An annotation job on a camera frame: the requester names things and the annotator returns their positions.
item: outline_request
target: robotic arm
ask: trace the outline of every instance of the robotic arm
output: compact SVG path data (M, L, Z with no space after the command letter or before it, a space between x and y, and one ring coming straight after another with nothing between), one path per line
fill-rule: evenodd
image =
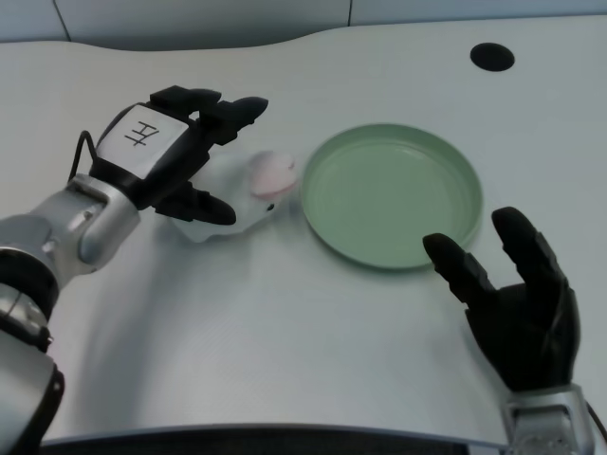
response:
M512 391L504 406L512 451L592 455L586 401L571 382L579 347L576 295L522 213L499 209L492 219L524 283L495 289L476 259L445 235L425 237L424 247L451 292L468 305L479 348Z
M105 266L139 222L138 212L230 225L233 209L188 181L213 144L237 137L267 107L247 98L219 101L210 90L170 87L122 111L93 164L25 215L0 221L0 455L40 445L61 402L64 378L45 354L59 292L74 277ZM198 119L190 118L198 112ZM524 284L496 290L487 272L449 237L424 246L453 294L468 305L474 337L513 391L505 405L517 455L593 455L586 404L571 383L579 346L575 294L543 236L515 209L493 213L504 250Z
M181 220L235 223L233 209L188 180L214 144L237 137L267 107L246 98L219 101L211 90L170 87L112 121L89 175L24 215L0 221L0 455L37 450L64 392L64 378L45 354L47 322L59 292L74 277L104 267L139 222L140 210ZM198 119L190 115L198 112Z

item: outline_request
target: black cable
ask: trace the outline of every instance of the black cable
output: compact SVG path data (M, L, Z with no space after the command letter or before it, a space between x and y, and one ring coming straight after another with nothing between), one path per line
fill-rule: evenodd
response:
M352 25L352 5L354 4L354 0L350 0L350 9L348 10L348 27Z
M588 407L588 413L590 414L590 417L592 417L592 420L595 421L595 425L598 428L598 432L600 433L600 435L603 437L603 440L607 444L607 429L605 429L605 426L598 418L598 415L595 412L595 410L592 409L592 406L590 406L590 403L586 402L586 406Z
M59 7L57 6L57 0L53 0L53 7L55 7L57 16L59 17L59 20L61 21L61 27L64 28L65 38L67 38L67 41L72 41L72 37L69 36L69 31L67 30L67 27L65 26L64 17L62 16L61 12L59 11Z
M74 161L72 162L72 169L69 172L69 177L67 181L69 182L76 175L76 171L78 170L78 163L80 163L80 155L83 151L84 141L86 140L86 145L88 146L88 152L91 154L91 158L93 161L97 157L95 154L95 144L93 144L93 137L91 134L84 130L80 133L80 137L78 138L78 144L76 145L76 153L74 154Z

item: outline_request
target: wall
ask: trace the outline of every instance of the wall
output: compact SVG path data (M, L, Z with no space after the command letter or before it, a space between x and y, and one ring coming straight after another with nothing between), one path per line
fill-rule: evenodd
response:
M607 13L607 0L55 2L0 0L0 42L71 40L133 50L258 46L348 25Z

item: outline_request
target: silver robotic arm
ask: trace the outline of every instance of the silver robotic arm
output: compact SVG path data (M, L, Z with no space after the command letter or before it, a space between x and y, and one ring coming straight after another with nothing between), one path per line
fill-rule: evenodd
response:
M595 440L581 387L514 393L504 406L516 455L593 455Z
M46 355L55 302L74 277L114 257L140 210L236 221L228 204L188 181L211 146L235 139L267 101L220 97L170 87L122 111L97 147L84 132L67 186L32 212L0 221L0 455L37 451L64 392L63 375ZM85 139L93 164L89 175L74 175Z

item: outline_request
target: hole in table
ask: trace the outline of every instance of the hole in table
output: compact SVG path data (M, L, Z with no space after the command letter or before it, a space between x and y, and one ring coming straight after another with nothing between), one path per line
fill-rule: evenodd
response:
M514 65L514 54L503 45L482 43L472 48L470 59L486 71L506 71Z

